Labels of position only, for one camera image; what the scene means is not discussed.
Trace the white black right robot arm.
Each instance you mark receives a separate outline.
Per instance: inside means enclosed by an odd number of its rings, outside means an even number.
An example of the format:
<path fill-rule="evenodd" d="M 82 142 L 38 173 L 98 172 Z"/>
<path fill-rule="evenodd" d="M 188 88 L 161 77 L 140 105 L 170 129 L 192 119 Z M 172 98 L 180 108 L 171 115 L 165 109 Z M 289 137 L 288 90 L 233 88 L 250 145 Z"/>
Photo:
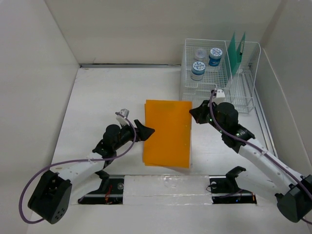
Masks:
<path fill-rule="evenodd" d="M 238 122 L 238 111 L 228 102 L 205 100 L 189 111 L 198 124 L 210 124 L 221 133 L 222 141 L 256 166 L 266 177 L 258 181 L 247 170 L 236 166 L 225 175 L 227 196 L 243 190 L 257 193 L 277 205 L 282 215 L 297 223 L 312 210 L 312 176 L 303 176 L 273 156 L 253 133 Z"/>

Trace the blue pin jar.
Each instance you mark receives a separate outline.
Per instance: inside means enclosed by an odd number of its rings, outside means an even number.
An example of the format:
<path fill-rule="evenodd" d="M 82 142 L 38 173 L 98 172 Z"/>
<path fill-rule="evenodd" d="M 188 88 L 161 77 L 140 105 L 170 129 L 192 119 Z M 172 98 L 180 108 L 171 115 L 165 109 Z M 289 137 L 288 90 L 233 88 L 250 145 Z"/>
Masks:
<path fill-rule="evenodd" d="M 210 66 L 218 66 L 220 64 L 220 60 L 223 56 L 223 51 L 220 48 L 212 48 L 209 53 L 209 62 Z"/>
<path fill-rule="evenodd" d="M 201 61 L 196 61 L 191 67 L 191 79 L 195 81 L 200 81 L 203 79 L 205 74 L 206 65 Z"/>

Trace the orange file folder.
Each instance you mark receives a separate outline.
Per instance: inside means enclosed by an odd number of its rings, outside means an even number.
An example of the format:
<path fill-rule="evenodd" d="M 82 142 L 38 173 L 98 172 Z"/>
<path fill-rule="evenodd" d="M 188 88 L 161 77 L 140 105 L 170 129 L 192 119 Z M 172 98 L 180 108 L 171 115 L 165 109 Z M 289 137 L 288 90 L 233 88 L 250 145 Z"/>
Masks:
<path fill-rule="evenodd" d="M 155 132 L 144 142 L 146 166 L 190 168 L 190 101 L 146 100 L 145 125 Z"/>

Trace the clear paper clip jar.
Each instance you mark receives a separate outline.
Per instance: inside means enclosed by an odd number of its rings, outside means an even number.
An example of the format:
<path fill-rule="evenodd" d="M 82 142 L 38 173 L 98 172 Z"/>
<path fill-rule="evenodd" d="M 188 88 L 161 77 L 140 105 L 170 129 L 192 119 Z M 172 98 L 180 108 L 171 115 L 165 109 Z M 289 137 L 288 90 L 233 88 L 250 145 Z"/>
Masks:
<path fill-rule="evenodd" d="M 195 55 L 194 55 L 194 59 L 198 60 L 198 61 L 204 61 L 205 58 L 207 57 L 207 52 L 205 49 L 203 48 L 198 48 L 195 51 Z"/>

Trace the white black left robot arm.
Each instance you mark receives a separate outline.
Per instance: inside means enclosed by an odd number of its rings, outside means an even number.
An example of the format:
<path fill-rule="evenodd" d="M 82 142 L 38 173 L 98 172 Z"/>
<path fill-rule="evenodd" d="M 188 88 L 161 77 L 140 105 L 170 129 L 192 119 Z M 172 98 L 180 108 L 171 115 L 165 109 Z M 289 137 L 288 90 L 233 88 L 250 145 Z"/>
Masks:
<path fill-rule="evenodd" d="M 70 204 L 72 190 L 92 175 L 102 175 L 103 169 L 117 158 L 117 150 L 128 142 L 146 141 L 154 132 L 135 120 L 106 127 L 102 140 L 86 159 L 70 160 L 70 167 L 59 172 L 45 170 L 33 194 L 28 208 L 50 224 L 55 224 L 65 215 Z"/>

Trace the green clip file folder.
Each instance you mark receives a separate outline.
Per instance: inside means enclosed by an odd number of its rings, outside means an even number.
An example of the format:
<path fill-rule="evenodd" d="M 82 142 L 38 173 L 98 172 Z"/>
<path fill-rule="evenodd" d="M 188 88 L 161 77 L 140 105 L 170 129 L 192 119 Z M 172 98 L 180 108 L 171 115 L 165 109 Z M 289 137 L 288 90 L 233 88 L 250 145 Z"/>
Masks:
<path fill-rule="evenodd" d="M 228 57 L 229 57 L 232 76 L 236 74 L 241 64 L 242 55 L 244 52 L 245 38 L 246 38 L 246 32 L 244 32 L 242 39 L 239 42 L 239 45 L 236 46 L 235 33 L 234 33 L 230 41 L 230 44 L 228 46 Z"/>

